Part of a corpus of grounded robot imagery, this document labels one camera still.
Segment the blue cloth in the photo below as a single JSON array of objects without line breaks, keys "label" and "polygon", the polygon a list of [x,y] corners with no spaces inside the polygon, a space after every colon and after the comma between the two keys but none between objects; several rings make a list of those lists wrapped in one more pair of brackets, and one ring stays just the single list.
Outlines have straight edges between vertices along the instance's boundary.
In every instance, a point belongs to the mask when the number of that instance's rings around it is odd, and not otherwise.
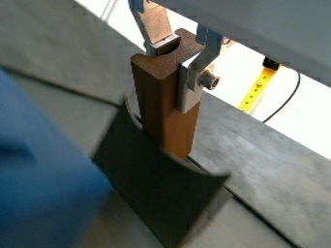
[{"label": "blue cloth", "polygon": [[73,247],[111,190],[0,70],[0,247]]}]

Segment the black cable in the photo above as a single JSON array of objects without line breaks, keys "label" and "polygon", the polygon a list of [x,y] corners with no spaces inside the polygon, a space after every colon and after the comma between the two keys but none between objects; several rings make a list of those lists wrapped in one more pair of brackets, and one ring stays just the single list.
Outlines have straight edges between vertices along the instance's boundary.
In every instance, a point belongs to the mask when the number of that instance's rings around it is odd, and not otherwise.
[{"label": "black cable", "polygon": [[285,106],[289,104],[290,100],[293,99],[293,97],[294,97],[294,95],[295,95],[295,93],[297,93],[297,91],[298,91],[298,88],[299,88],[301,82],[302,82],[302,75],[301,75],[299,72],[297,72],[297,73],[298,73],[298,83],[297,83],[297,86],[295,86],[295,90],[294,90],[291,96],[290,96],[290,97],[287,98],[287,100],[285,101],[283,105],[278,108],[278,110],[273,113],[273,115],[263,121],[265,123],[267,123],[267,121],[270,121],[270,120],[274,118],[274,116],[281,112],[281,110],[282,110],[282,109],[285,108]]},{"label": "black cable", "polygon": [[105,13],[106,13],[106,10],[107,10],[107,8],[109,8],[109,4],[110,4],[111,1],[113,1],[113,0],[109,0],[109,2],[107,2],[107,5],[106,5],[106,8],[105,8],[105,10],[103,10],[101,19],[103,19],[103,17],[105,17]]}]

